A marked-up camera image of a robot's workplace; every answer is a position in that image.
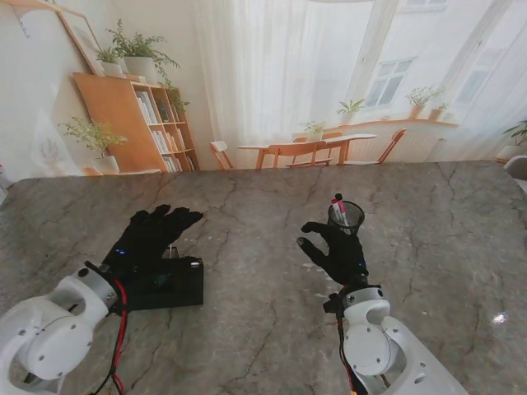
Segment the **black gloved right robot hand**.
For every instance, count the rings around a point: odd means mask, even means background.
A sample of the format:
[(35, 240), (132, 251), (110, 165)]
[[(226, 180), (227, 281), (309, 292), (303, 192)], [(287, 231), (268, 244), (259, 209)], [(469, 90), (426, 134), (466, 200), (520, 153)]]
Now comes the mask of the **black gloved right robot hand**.
[(356, 235), (347, 235), (339, 228), (318, 222), (306, 222), (301, 231), (320, 235), (329, 246), (323, 253), (307, 238), (296, 242), (312, 263), (321, 267), (338, 284), (343, 286), (366, 286), (368, 275), (361, 243)]

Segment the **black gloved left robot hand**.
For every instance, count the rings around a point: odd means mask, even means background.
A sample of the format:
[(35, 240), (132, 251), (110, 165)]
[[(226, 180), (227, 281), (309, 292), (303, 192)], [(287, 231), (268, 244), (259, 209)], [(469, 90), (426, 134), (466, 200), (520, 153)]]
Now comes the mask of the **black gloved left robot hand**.
[(102, 261), (102, 266), (117, 278), (123, 278), (134, 269), (152, 267), (163, 253), (188, 228), (203, 218), (203, 213), (187, 207), (170, 209), (160, 205), (149, 212), (137, 211), (117, 242)]

